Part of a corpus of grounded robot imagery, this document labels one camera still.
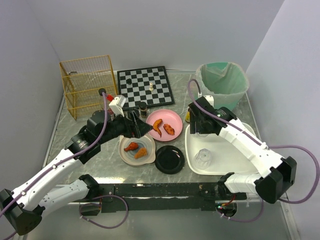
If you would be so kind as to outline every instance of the checkered board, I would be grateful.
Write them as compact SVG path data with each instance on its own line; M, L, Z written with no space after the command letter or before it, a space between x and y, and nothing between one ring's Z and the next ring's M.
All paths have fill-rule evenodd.
M139 107L140 102L146 102L148 108L175 103L164 66L118 71L117 79L119 94L126 97L123 110ZM149 90L150 82L153 91Z

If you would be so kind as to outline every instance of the white wall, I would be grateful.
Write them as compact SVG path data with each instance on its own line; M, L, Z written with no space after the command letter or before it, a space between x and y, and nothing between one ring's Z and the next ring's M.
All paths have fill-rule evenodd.
M305 146L320 159L320 1L286 0L255 54L247 75L249 98L262 139L269 145ZM297 160L290 200L302 199L315 179L315 165L303 152L282 151ZM306 203L292 205L302 240L320 236L320 189Z
M115 70L247 69L283 0L27 0L62 61L110 54Z
M41 169L62 97L59 60L24 0L0 4L0 190ZM0 219L0 239L13 232Z

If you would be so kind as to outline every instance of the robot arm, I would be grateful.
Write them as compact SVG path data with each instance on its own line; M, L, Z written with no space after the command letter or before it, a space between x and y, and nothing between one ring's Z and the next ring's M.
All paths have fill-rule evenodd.
M258 145L242 132L222 121L211 118L191 103L190 133L216 134L236 147L257 169L256 174L236 174L223 176L218 185L220 194L254 193L268 203L275 203L293 184L297 162L292 157L284 158L250 133L242 122L227 108L214 109L208 97L200 97L196 102L211 114L247 132Z
M111 119L108 115L106 130L101 139L91 149L78 157L61 163L61 160L73 156L95 142L103 129L105 121L103 110L94 112L92 117L87 120L87 124L71 138L71 141L66 144L56 158L29 181L13 191L7 189L0 191L1 210L17 196L22 195L4 213L19 235L25 235L32 231L43 217L58 208L79 199L95 197L99 184L90 175L83 175L75 182L58 190L51 190L62 178L98 154L101 151L101 144L120 135L126 138L141 138L152 129L151 125L140 120L134 112L129 111L127 113L129 119L125 117L122 111L125 101L124 96L117 96L112 100L109 106L117 115L114 119ZM24 192L28 184L38 178L40 179L37 183L27 192Z

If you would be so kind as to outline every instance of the gray countertop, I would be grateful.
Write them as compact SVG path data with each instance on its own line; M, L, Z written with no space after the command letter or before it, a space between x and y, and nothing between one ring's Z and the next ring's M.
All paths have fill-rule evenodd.
M187 92L187 83L193 74L190 72L168 72L167 75L175 104L151 108L150 112L165 108L178 113L183 120L183 131L175 140L169 143L155 141L155 145L156 149L167 144L173 145L179 148L185 155L185 129L188 124L184 121L184 118L188 104L191 102ZM233 112L244 123L252 126L255 133L258 134L247 95L242 97ZM58 117L58 124L55 129L53 141L51 146L49 146L50 151L46 162L47 164L64 148L70 138L77 134L80 128L87 123L88 117L83 117L75 121L68 112L66 103L63 104L62 111ZM194 173L188 166L187 160L185 161L184 168L174 175L167 175L160 172L154 163L139 167L129 166L123 162L119 155L119 138L103 144L99 154L94 156L84 166L71 172L61 184L69 184L83 174L90 174L100 184L199 183L217 182L220 179L220 176L199 175Z

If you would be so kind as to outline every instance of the white chess piece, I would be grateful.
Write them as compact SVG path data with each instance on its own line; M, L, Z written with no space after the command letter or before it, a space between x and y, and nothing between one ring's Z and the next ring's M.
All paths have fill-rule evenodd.
M150 91L153 91L153 90L154 90L154 85L152 84L152 82L150 82L149 90L150 90Z

